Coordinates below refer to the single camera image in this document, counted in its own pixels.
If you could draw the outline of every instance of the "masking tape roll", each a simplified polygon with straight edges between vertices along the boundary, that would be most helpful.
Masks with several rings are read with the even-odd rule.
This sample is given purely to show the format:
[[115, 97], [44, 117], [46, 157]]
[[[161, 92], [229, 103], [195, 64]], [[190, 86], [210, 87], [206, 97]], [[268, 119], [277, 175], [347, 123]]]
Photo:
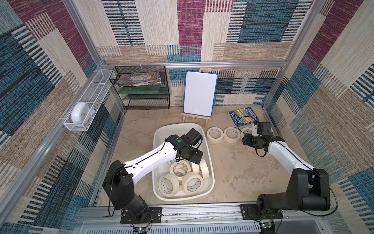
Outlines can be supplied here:
[[177, 177], [183, 177], [185, 174], [187, 174], [187, 172], [182, 169], [174, 169], [174, 175], [176, 175]]
[[175, 159], [171, 160], [171, 161], [168, 161], [168, 165], [169, 167], [171, 167], [171, 165], [175, 162]]
[[[177, 169], [185, 171], [185, 174], [186, 174], [186, 173], [191, 171], [191, 166], [190, 166], [190, 163], [187, 162], [186, 160], [180, 160], [179, 162], [174, 162], [170, 166], [170, 173], [175, 174], [175, 172], [177, 172]], [[177, 175], [177, 179], [178, 179], [179, 183], [182, 182], [182, 178], [183, 178], [183, 176], [178, 176]]]
[[240, 140], [240, 131], [233, 127], [228, 127], [223, 132], [223, 139], [231, 144], [235, 144]]
[[203, 177], [203, 179], [208, 179], [209, 178], [209, 170], [208, 170], [208, 165], [206, 164], [205, 159], [201, 159], [200, 164], [199, 164], [199, 173]]
[[176, 175], [166, 173], [159, 179], [159, 190], [162, 196], [172, 197], [179, 191], [179, 181]]
[[192, 162], [191, 167], [192, 167], [192, 171], [200, 173], [200, 168], [198, 164]]
[[198, 193], [203, 186], [204, 179], [197, 172], [189, 172], [182, 179], [182, 187], [187, 194]]
[[242, 132], [244, 132], [244, 133], [248, 133], [248, 134], [252, 134], [252, 128], [249, 128], [249, 127], [245, 127], [245, 128], [243, 128], [242, 131], [240, 132], [240, 134], [242, 135], [241, 138], [244, 137], [244, 133], [242, 133]]
[[190, 163], [187, 162], [186, 160], [180, 160], [179, 162], [174, 162], [173, 164], [171, 164], [170, 173], [174, 173], [175, 169], [182, 169], [186, 173], [188, 173], [191, 171], [191, 166], [190, 166]]
[[184, 175], [186, 173], [187, 173], [186, 171], [177, 168], [177, 169], [174, 169], [174, 173], [173, 174], [177, 176], [178, 182], [179, 182], [179, 184], [181, 184], [182, 183], [182, 179], [183, 179], [183, 177], [184, 177]]
[[212, 143], [220, 143], [223, 140], [223, 131], [217, 127], [211, 127], [206, 131], [207, 138]]

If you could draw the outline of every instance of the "marble-pattern floor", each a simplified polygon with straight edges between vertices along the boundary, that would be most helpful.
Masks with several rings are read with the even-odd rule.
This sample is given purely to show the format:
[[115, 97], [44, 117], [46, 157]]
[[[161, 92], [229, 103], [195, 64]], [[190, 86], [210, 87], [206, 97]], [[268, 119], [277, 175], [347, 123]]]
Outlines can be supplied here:
[[[210, 127], [224, 130], [234, 127], [228, 111], [246, 106], [214, 107], [212, 119], [206, 128], [204, 119], [186, 117], [186, 122], [197, 123], [206, 131]], [[260, 107], [252, 107], [260, 121], [265, 121]], [[152, 150], [155, 131], [165, 125], [182, 122], [182, 108], [170, 110], [130, 110], [127, 112], [111, 162], [125, 162]], [[241, 142], [212, 144], [208, 141], [212, 158], [215, 185], [206, 196], [175, 203], [216, 203], [255, 201], [259, 194], [284, 192], [290, 175], [270, 154], [261, 158], [255, 149]], [[173, 204], [158, 199], [152, 190], [152, 173], [144, 176], [136, 185], [135, 192], [147, 204]], [[100, 193], [97, 206], [108, 206], [108, 196]]]

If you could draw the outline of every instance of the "book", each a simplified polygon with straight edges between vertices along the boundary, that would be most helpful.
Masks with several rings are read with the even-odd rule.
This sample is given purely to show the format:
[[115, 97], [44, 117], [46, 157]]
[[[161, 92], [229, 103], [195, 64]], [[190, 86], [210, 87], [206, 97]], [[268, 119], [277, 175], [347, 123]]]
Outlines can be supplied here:
[[160, 85], [122, 86], [117, 92], [119, 94], [158, 94]]
[[161, 77], [159, 72], [122, 74], [117, 81], [119, 86], [140, 86], [160, 83]]
[[238, 126], [238, 127], [258, 121], [257, 115], [250, 107], [229, 111], [228, 114], [231, 117], [231, 119], [234, 121], [235, 126]]

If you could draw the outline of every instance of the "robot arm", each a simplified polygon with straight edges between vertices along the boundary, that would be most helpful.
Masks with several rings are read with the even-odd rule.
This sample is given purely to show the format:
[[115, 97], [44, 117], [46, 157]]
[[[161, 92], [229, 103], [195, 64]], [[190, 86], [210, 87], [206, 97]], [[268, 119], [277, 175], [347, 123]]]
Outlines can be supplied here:
[[132, 174], [132, 180], [136, 184], [143, 176], [148, 174], [153, 169], [159, 167], [161, 164], [175, 159], [177, 151], [170, 142], [162, 143], [154, 150], [140, 156], [137, 159], [127, 161], [124, 163], [127, 173]]
[[[137, 220], [144, 220], [148, 206], [135, 194], [134, 184], [153, 169], [167, 161], [186, 159], [199, 164], [203, 152], [197, 146], [202, 136], [191, 129], [186, 135], [169, 136], [160, 146], [143, 156], [122, 164], [113, 162], [102, 184], [115, 209], [125, 208]], [[291, 175], [287, 191], [261, 194], [257, 210], [328, 210], [330, 208], [329, 177], [325, 170], [315, 169], [293, 152], [279, 136], [273, 136], [269, 122], [256, 122], [252, 134], [245, 134], [244, 145], [264, 149], [272, 154]]]
[[293, 152], [281, 137], [273, 136], [270, 122], [256, 122], [252, 128], [252, 135], [245, 134], [242, 142], [273, 155], [291, 175], [286, 192], [259, 195], [258, 212], [269, 209], [330, 209], [327, 172], [308, 164]]
[[102, 184], [114, 208], [126, 208], [137, 220], [144, 220], [148, 214], [148, 206], [135, 194], [134, 184], [159, 165], [176, 158], [176, 161], [186, 159], [199, 164], [203, 156], [203, 152], [198, 150], [200, 141], [202, 136], [191, 129], [181, 137], [169, 136], [160, 146], [139, 158], [123, 164], [119, 160], [114, 161]]

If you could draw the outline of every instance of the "alarm clock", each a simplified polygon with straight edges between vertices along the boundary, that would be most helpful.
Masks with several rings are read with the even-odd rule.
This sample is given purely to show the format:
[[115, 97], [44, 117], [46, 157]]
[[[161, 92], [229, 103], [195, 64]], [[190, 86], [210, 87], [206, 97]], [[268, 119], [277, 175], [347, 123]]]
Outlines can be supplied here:
[[86, 123], [93, 114], [95, 114], [95, 110], [89, 104], [80, 101], [71, 111], [70, 117], [73, 123], [82, 124], [83, 121]]

